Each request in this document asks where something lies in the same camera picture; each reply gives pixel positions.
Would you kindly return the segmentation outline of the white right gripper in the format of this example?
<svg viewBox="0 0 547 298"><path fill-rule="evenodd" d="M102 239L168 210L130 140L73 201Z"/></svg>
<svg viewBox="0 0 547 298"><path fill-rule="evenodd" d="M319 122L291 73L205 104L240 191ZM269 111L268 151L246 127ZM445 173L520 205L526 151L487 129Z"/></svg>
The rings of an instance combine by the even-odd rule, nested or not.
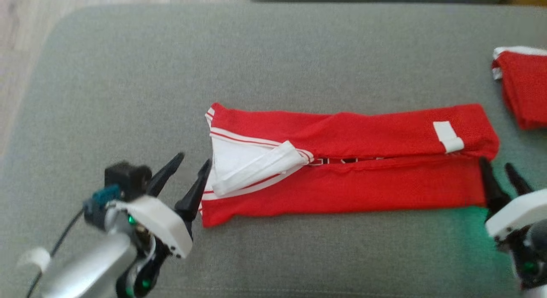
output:
<svg viewBox="0 0 547 298"><path fill-rule="evenodd" d="M510 257L521 291L545 291L547 191L534 192L514 165L506 163L506 175L519 196L512 200L496 180L490 161L481 156L479 164L489 218L485 223L488 235Z"/></svg>

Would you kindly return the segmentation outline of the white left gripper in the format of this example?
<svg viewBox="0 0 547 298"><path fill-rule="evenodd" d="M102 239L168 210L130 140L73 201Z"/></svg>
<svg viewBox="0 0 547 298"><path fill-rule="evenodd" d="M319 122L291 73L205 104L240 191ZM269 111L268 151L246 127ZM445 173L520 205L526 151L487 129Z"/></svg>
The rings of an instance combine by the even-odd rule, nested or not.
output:
<svg viewBox="0 0 547 298"><path fill-rule="evenodd" d="M180 152L156 172L147 185L147 195L131 202L112 201L112 208L125 214L129 233L137 234L143 228L147 242L136 243L137 259L125 269L116 283L121 298L144 298L156 286L166 259L185 259L193 249L193 236L186 224L191 224L199 212L199 206L212 160L207 159L197 173L197 179L174 210L157 199L170 177L176 173L185 154Z"/></svg>

